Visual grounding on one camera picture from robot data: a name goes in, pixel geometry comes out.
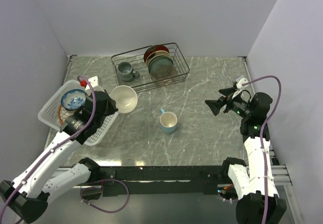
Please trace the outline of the white bottom plate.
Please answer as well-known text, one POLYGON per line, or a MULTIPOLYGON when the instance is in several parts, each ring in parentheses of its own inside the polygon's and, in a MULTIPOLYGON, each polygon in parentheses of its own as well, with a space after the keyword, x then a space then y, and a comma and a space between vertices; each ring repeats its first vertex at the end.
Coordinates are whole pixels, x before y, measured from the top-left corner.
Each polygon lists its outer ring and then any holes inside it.
POLYGON ((58 121, 61 125, 64 124, 66 119, 74 114, 74 111, 66 110, 62 105, 58 108, 58 121))

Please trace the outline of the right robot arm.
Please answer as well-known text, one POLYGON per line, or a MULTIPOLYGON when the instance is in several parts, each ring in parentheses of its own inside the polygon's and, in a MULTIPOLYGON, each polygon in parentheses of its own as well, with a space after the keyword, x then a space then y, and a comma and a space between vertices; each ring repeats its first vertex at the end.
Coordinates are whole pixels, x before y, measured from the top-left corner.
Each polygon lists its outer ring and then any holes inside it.
POLYGON ((236 87, 220 89, 221 97, 205 103, 217 116, 221 108, 233 111, 241 120, 240 133, 248 155, 248 163, 228 157, 224 160, 221 178, 233 183, 237 194, 238 223, 279 223, 286 209, 286 201, 279 197, 270 165, 270 134, 267 113, 272 98, 259 92, 245 101, 236 87))

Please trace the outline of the blue speckled bowl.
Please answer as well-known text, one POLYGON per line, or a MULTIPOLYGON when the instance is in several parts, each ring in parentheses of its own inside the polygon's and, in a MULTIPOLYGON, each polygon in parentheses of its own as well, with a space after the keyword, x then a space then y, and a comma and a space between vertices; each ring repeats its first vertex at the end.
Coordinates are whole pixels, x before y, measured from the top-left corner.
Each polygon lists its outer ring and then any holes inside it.
POLYGON ((74 111, 81 108, 86 101, 86 93, 81 89, 66 92, 61 98, 61 105, 65 110, 74 111))

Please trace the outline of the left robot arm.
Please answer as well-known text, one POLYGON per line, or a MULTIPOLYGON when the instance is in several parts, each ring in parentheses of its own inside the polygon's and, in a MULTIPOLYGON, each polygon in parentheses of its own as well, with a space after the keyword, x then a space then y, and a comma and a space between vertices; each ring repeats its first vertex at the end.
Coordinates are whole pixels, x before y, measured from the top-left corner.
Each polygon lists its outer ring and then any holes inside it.
POLYGON ((22 174, 12 181, 1 182, 1 198, 5 206, 25 223, 33 223, 46 211, 54 196, 81 183, 96 184, 99 165, 89 158, 81 160, 61 181, 52 174, 74 151, 80 148, 103 125, 106 117, 117 112, 116 103, 105 91, 86 96, 85 103, 69 116, 51 144, 22 174))

